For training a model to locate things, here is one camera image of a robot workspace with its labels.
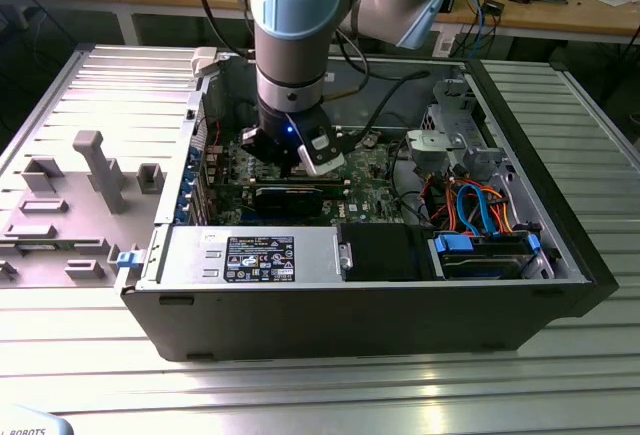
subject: metal case frame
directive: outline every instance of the metal case frame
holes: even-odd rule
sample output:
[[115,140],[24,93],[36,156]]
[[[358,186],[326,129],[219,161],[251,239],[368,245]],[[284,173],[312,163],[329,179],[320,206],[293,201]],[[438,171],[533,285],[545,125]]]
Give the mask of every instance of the metal case frame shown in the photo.
[[142,281],[121,292],[160,355],[178,361],[514,350],[552,320],[582,316],[613,293],[609,269],[482,64],[464,62],[464,70],[588,283],[162,284],[172,237],[182,228],[203,230],[162,225]]

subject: robotic arm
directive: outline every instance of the robotic arm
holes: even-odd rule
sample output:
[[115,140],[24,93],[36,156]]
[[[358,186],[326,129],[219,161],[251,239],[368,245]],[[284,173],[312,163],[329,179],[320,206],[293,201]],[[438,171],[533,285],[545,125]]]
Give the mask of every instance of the robotic arm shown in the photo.
[[443,0],[251,0],[255,20],[259,126],[243,148],[286,173],[309,175],[344,163],[322,110],[327,55],[338,27],[400,47],[420,47]]

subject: workbench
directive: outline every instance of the workbench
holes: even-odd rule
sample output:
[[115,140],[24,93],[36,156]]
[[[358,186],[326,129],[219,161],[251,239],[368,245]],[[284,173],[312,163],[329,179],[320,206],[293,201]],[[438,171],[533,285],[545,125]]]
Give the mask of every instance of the workbench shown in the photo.
[[[199,0],[39,0],[45,7],[110,12],[116,15],[124,42],[139,45],[134,15],[202,17]],[[568,4],[534,2],[522,5],[508,0],[497,35],[603,43],[628,43],[640,20],[638,4],[610,7],[596,0],[569,0]],[[29,6],[30,0],[0,0],[0,5]],[[209,0],[218,18],[243,18],[241,0]],[[441,13],[433,26],[440,32],[434,56],[448,56],[454,37],[466,33],[474,14],[466,0],[456,0],[451,13]]]
[[[2,225],[32,157],[87,170],[71,147],[78,130],[104,131],[105,155],[124,172],[141,161],[133,144],[144,147],[144,161],[167,166],[175,146],[167,142],[196,86],[192,56],[152,47],[75,52],[0,156]],[[621,286],[587,316],[553,322],[517,352],[172,363],[105,284],[5,285],[0,403],[64,416],[76,435],[637,433],[640,168],[623,157],[636,167],[640,160],[591,102],[540,108],[572,94],[588,100],[570,75],[546,64],[485,65]]]

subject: black cable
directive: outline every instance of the black cable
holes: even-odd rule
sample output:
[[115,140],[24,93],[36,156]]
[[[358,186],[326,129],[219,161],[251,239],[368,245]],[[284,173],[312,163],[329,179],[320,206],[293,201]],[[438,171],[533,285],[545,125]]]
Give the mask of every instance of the black cable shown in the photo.
[[247,26],[247,30],[252,37],[255,37],[255,33],[253,33],[253,27],[251,26],[251,21],[249,20],[249,0],[242,0],[242,14],[244,15],[244,24]]
[[339,28],[336,29],[336,39],[338,40],[338,45],[341,47],[340,50],[342,52],[344,52],[344,43],[343,43],[343,39],[346,40],[346,42],[351,45],[351,48],[353,48],[353,50],[358,54],[358,57],[360,58],[360,61],[362,62],[362,65],[364,67],[363,73],[364,73],[364,77],[362,78],[362,80],[360,81],[360,85],[358,86],[358,92],[360,92],[362,89],[364,89],[364,87],[367,86],[367,83],[369,83],[369,78],[371,77],[371,70],[369,67],[369,60],[367,60],[367,57],[365,56],[364,53],[362,53],[362,50],[360,50],[360,47],[358,47],[355,43],[353,43],[345,34],[342,30],[340,30]]
[[18,90],[20,90],[21,92],[25,93],[26,95],[37,95],[37,93],[29,90],[28,88],[25,88],[23,85],[21,85],[19,82],[15,81],[13,78],[5,75],[4,73],[0,72],[0,78],[2,78],[3,80],[5,80],[7,83],[10,83],[11,85],[13,85],[14,87],[16,87]]
[[249,57],[249,55],[246,52],[241,52],[237,48],[233,47],[227,41],[227,39],[222,36],[222,33],[220,32],[220,30],[218,29],[218,25],[216,24],[216,20],[215,18],[213,18],[213,13],[211,12],[211,7],[209,6],[209,2],[207,0],[200,0],[200,3],[202,3],[202,8],[204,9],[204,13],[207,16],[207,20],[209,20],[209,24],[211,25],[211,29],[213,30],[213,33],[216,35],[216,37],[220,39],[222,44],[225,47],[227,47],[228,50],[231,50],[236,55],[239,55],[246,60],[251,60],[251,57]]
[[614,67],[615,73],[613,73],[611,77],[607,78],[608,83],[605,82],[604,86],[602,87],[599,99],[599,103],[601,106],[606,105],[611,97],[613,97],[624,78],[628,75],[629,71],[636,65],[638,60],[640,60],[640,50],[638,50],[634,55],[631,56],[629,61],[626,61],[627,54],[633,47],[634,42],[638,38],[638,35],[640,35],[640,25],[638,25],[638,28],[631,37],[631,40],[620,54],[618,63]]
[[[491,15],[491,17],[493,18],[493,27],[491,27],[491,29],[486,34],[483,35],[480,41],[481,45],[479,45],[477,49],[478,51],[484,50],[485,48],[489,47],[487,52],[490,52],[496,40],[496,29],[498,28],[498,26],[500,25],[500,22],[502,21],[502,15],[498,15],[497,19],[495,15]],[[462,47],[463,52],[465,50],[470,49],[472,44],[473,44],[473,40],[469,42],[469,45],[464,45]]]
[[399,120],[399,121],[400,121],[400,123],[402,123],[402,125],[404,125],[404,126],[405,126],[406,128],[408,128],[409,130],[412,130],[412,129],[413,129],[413,127],[412,127],[411,125],[409,125],[409,122],[407,122],[407,121],[404,119],[404,117],[403,117],[402,115],[400,115],[399,113],[389,111],[389,112],[384,112],[384,113],[381,113],[381,114],[380,114],[380,116],[381,116],[381,117],[384,117],[385,115],[390,115],[390,116],[392,116],[393,118],[395,118],[396,120]]
[[[345,34],[343,34],[343,37],[345,38],[345,40],[347,40],[347,42],[351,41]],[[338,48],[340,49],[340,53],[344,57],[345,61],[355,71],[360,72],[360,73],[362,73],[364,75],[365,74],[365,69],[362,68],[362,67],[359,67],[358,65],[356,65],[355,62],[351,59],[351,57],[347,53],[347,50],[345,49],[344,42],[342,41],[342,39],[340,37],[336,37],[336,39],[337,39],[337,42],[338,42]],[[391,82],[402,80],[402,77],[391,77],[391,76],[387,76],[387,75],[382,75],[382,74],[376,73],[373,70],[371,70],[371,67],[369,67],[369,76],[371,78],[377,78],[378,80],[388,80],[388,81],[391,81]]]
[[344,153],[349,153],[355,150],[356,145],[364,138],[367,132],[369,132],[369,130],[371,130],[371,127],[373,127],[373,125],[376,123],[376,120],[378,120],[378,117],[380,117],[380,114],[382,113],[382,110],[384,110],[384,107],[389,101],[389,99],[393,97],[393,95],[398,91],[400,87],[402,87],[402,85],[404,85],[406,82],[410,80],[418,80],[421,78],[428,77],[429,75],[431,75],[431,72],[429,72],[428,70],[419,70],[417,72],[410,73],[409,75],[405,75],[396,83],[394,83],[391,89],[389,89],[387,94],[380,101],[380,103],[374,110],[373,114],[371,115],[371,118],[369,118],[369,121],[364,126],[364,128],[360,132],[358,132],[356,135],[345,135],[344,137],[342,137],[343,139],[342,151]]
[[[477,2],[478,2],[478,6],[483,7],[486,0],[477,0]],[[451,56],[455,56],[458,53],[458,50],[460,50],[460,48],[463,49],[462,56],[464,56],[464,51],[467,48],[467,39],[469,38],[469,35],[471,35],[471,31],[473,30],[473,27],[475,27],[480,22],[480,17],[484,17],[484,13],[480,13],[477,7],[471,7],[471,11],[475,14],[473,23],[469,26],[469,30],[467,30],[466,35],[462,39],[462,42],[456,42],[458,43],[458,46],[455,48]],[[476,33],[475,39],[472,40],[472,43],[475,43],[475,41],[478,40],[481,36],[482,36],[482,33],[480,32],[480,30],[478,30],[478,33]]]
[[640,35],[640,25],[638,25],[638,28],[636,29],[636,33],[633,34],[633,37],[631,37],[631,40],[625,47],[624,51],[622,52],[622,55],[620,55],[620,60],[625,59],[625,57],[627,56],[627,53],[629,53],[629,50],[631,50],[631,47],[633,46],[633,42],[635,42],[636,38],[638,38],[638,35]]
[[402,141],[398,144],[396,153],[393,156],[393,161],[391,162],[391,168],[390,168],[391,176],[389,177],[391,180],[391,192],[394,198],[398,201],[398,203],[400,203],[400,205],[402,205],[408,212],[416,216],[416,218],[418,219],[418,223],[422,221],[424,222],[425,225],[431,228],[435,228],[433,225],[431,225],[431,223],[429,223],[429,220],[427,220],[427,217],[425,217],[419,211],[415,210],[411,205],[409,205],[407,202],[405,202],[402,199],[402,197],[404,197],[405,195],[409,195],[409,193],[411,192],[405,192],[402,194],[402,196],[398,194],[398,187],[396,186],[396,180],[395,180],[396,163],[398,162],[398,156],[400,155],[400,150],[402,150],[402,147],[406,145],[406,143],[407,143],[406,138],[403,138]]
[[42,10],[44,13],[47,14],[47,17],[49,17],[51,19],[51,21],[53,22],[53,24],[58,27],[58,30],[60,30],[60,32],[62,32],[65,37],[67,37],[69,39],[69,41],[71,42],[71,44],[75,47],[78,44],[78,41],[67,31],[65,30],[65,28],[60,25],[60,23],[51,16],[51,14],[47,11],[46,8],[44,8],[42,6],[42,4],[38,1],[38,0],[31,0],[40,10]]

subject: warning label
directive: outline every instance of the warning label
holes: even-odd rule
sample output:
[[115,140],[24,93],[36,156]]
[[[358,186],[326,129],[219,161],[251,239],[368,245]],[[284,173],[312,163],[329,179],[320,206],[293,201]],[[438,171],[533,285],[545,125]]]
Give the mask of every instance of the warning label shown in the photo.
[[227,282],[293,282],[293,237],[229,237]]

